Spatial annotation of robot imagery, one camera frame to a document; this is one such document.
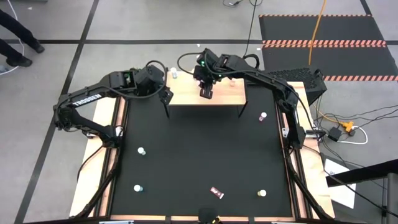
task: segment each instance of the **person's leg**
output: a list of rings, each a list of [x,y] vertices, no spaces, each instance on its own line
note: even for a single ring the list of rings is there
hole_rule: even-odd
[[[26,29],[20,22],[16,21],[12,16],[0,9],[0,25],[17,35],[21,41],[32,47],[37,53],[42,53],[44,48],[39,41],[34,38],[30,30]]]
[[[4,40],[0,39],[0,54],[7,57],[7,63],[13,67],[23,66],[29,67],[32,61],[25,58],[21,53],[13,49]]]

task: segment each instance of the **white paper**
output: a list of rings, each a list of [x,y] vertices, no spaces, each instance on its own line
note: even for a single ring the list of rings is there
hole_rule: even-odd
[[[349,169],[329,159],[326,159],[325,171],[330,175],[333,175],[349,171]],[[355,190],[356,184],[349,184],[348,186]],[[342,185],[337,187],[329,187],[329,194],[331,199],[335,202],[354,209],[355,193],[346,186]]]

